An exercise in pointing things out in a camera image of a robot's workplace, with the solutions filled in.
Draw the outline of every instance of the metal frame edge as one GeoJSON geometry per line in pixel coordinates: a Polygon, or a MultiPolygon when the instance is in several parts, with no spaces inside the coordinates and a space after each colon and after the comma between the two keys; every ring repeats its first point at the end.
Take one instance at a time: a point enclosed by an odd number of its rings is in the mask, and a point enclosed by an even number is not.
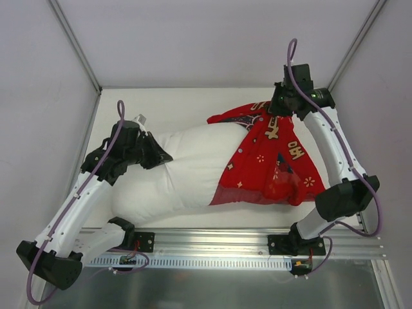
{"type": "Polygon", "coordinates": [[[82,139],[82,145],[80,147],[79,154],[77,155],[75,167],[74,167],[74,170],[71,172],[70,184],[69,184],[69,187],[66,189],[66,196],[69,195],[70,191],[75,185],[75,182],[77,180],[77,175],[79,174],[79,171],[80,171],[80,166],[82,165],[83,159],[86,155],[86,150],[88,148],[89,139],[91,136],[91,130],[93,129],[93,124],[95,122],[98,105],[100,103],[100,97],[101,97],[101,94],[98,94],[93,104],[93,109],[91,110],[91,114],[88,120],[88,126],[86,128],[86,132],[84,133],[84,136],[82,139]]]}
{"type": "Polygon", "coordinates": [[[385,309],[405,309],[389,261],[371,261],[385,309]]]}
{"type": "Polygon", "coordinates": [[[100,92],[102,91],[102,87],[100,86],[100,83],[98,82],[96,75],[90,66],[89,61],[87,60],[87,57],[84,54],[83,49],[81,48],[80,43],[76,38],[76,35],[71,29],[70,23],[62,10],[60,3],[58,2],[58,0],[47,0],[47,2],[50,5],[50,8],[52,12],[54,13],[54,15],[56,16],[59,24],[61,25],[65,36],[69,40],[69,43],[71,47],[73,48],[73,51],[75,52],[77,58],[82,64],[82,67],[84,68],[90,82],[95,88],[95,91],[98,94],[100,94],[100,92]]]}
{"type": "Polygon", "coordinates": [[[333,74],[332,79],[329,82],[328,89],[329,91],[333,91],[334,87],[338,83],[339,79],[342,77],[345,69],[348,67],[350,61],[353,59],[353,56],[356,54],[357,50],[363,43],[366,35],[370,31],[371,27],[375,23],[377,17],[381,13],[383,7],[389,0],[377,0],[373,5],[369,15],[363,22],[361,28],[359,29],[358,33],[356,34],[354,40],[352,41],[348,51],[345,53],[341,63],[337,67],[335,73],[333,74]]]}
{"type": "MultiPolygon", "coordinates": [[[[92,233],[98,229],[85,228],[80,233],[92,233]]],[[[166,255],[179,257],[203,256],[210,258],[264,258],[268,251],[269,234],[286,234],[284,229],[137,229],[156,235],[151,257],[166,255]]],[[[330,259],[383,260],[386,259],[380,238],[362,238],[353,232],[334,228],[327,233],[333,237],[330,259]]],[[[272,256],[291,258],[290,256],[272,256]]]]}

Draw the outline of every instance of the gray metal frame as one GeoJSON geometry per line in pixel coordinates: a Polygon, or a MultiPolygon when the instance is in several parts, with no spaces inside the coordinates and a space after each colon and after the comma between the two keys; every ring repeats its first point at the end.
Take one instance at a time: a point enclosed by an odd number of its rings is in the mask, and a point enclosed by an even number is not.
{"type": "MultiPolygon", "coordinates": [[[[335,71],[328,88],[332,90],[336,83],[338,83],[342,73],[347,68],[351,59],[355,55],[359,46],[362,44],[367,33],[371,29],[373,23],[377,19],[378,15],[382,11],[384,5],[388,0],[377,0],[373,5],[369,15],[364,21],[361,29],[354,38],[351,46],[346,52],[344,58],[335,71]]],[[[80,63],[89,76],[90,81],[93,84],[97,92],[97,100],[95,107],[93,108],[92,115],[90,116],[89,126],[84,135],[84,141],[82,150],[79,155],[76,171],[73,173],[73,179],[71,185],[76,178],[76,173],[84,159],[86,149],[88,146],[88,140],[93,127],[95,115],[98,108],[98,101],[100,98],[101,90],[100,84],[93,72],[93,69],[89,65],[86,55],[82,51],[82,48],[71,29],[71,26],[62,11],[62,8],[58,0],[48,0],[51,9],[53,10],[56,18],[61,25],[65,36],[71,43],[74,52],[79,58],[80,63]]],[[[95,229],[82,229],[82,233],[90,233],[95,229]]],[[[156,233],[156,243],[152,258],[159,260],[162,257],[167,256],[169,261],[175,261],[176,264],[170,264],[168,267],[180,267],[180,263],[190,258],[195,257],[208,257],[211,259],[221,258],[239,258],[242,261],[257,261],[257,266],[251,264],[251,268],[261,268],[265,262],[273,259],[268,255],[267,247],[267,235],[268,234],[284,234],[289,231],[289,228],[284,229],[149,229],[151,232],[156,233]]],[[[380,242],[380,238],[360,238],[354,233],[346,229],[334,228],[328,233],[333,238],[333,252],[330,259],[359,259],[359,260],[371,260],[375,271],[375,277],[379,286],[379,290],[384,302],[385,308],[396,309],[403,308],[400,300],[397,288],[394,284],[391,270],[388,261],[386,261],[386,255],[384,247],[380,242]]],[[[329,244],[326,242],[326,249],[329,249],[329,244]]],[[[112,254],[113,258],[118,257],[118,254],[112,254]]],[[[289,261],[290,257],[277,257],[283,261],[289,261]]],[[[96,260],[90,266],[99,266],[102,263],[101,260],[96,260]]],[[[156,267],[156,263],[152,263],[151,267],[156,267]]],[[[207,263],[202,265],[195,265],[198,268],[208,268],[207,263]]],[[[36,278],[33,281],[35,286],[39,286],[37,298],[40,298],[44,288],[44,283],[36,278]]],[[[29,303],[25,308],[34,308],[29,303]]]]}

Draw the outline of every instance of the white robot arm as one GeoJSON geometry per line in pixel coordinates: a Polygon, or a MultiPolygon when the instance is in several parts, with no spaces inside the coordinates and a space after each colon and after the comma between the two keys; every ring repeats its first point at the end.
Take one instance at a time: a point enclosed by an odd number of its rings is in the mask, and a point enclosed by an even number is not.
{"type": "Polygon", "coordinates": [[[111,136],[87,155],[73,190],[48,226],[35,241],[20,243],[17,254],[30,271],[29,277],[35,274],[65,290],[92,259],[113,247],[132,247],[135,226],[121,218],[113,218],[94,233],[79,232],[129,165],[151,169],[173,159],[144,129],[144,120],[141,116],[128,121],[122,116],[113,126],[111,136]]]}
{"type": "MultiPolygon", "coordinates": [[[[288,56],[294,41],[289,45],[288,56]]],[[[379,181],[366,174],[350,149],[330,92],[326,88],[314,89],[309,65],[292,66],[290,60],[284,67],[283,82],[275,83],[268,112],[281,117],[296,114],[304,122],[321,152],[330,184],[315,197],[315,209],[293,224],[287,236],[269,236],[270,242],[275,243],[269,248],[273,254],[296,256],[317,246],[319,235],[335,222],[365,210],[379,181]]]]}

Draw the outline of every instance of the white pillow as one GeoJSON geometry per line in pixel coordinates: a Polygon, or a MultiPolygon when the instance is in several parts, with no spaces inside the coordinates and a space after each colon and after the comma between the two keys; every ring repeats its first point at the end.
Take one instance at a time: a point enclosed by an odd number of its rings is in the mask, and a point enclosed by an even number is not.
{"type": "Polygon", "coordinates": [[[173,161],[150,170],[129,166],[113,187],[113,214],[135,225],[180,209],[208,206],[247,130],[219,123],[153,135],[173,161]]]}

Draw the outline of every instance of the white wall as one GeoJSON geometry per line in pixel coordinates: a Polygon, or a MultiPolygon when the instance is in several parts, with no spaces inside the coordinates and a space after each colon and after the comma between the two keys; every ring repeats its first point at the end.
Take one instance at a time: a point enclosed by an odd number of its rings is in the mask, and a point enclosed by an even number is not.
{"type": "MultiPolygon", "coordinates": [[[[412,307],[412,1],[390,0],[333,92],[355,154],[378,175],[382,238],[406,308],[412,307]]],[[[376,222],[372,205],[367,215],[376,222]]]]}
{"type": "Polygon", "coordinates": [[[181,88],[272,87],[293,37],[327,86],[375,1],[60,2],[102,86],[181,88]]]}
{"type": "Polygon", "coordinates": [[[0,299],[17,308],[15,250],[60,207],[96,94],[46,1],[0,9],[0,299]]]}

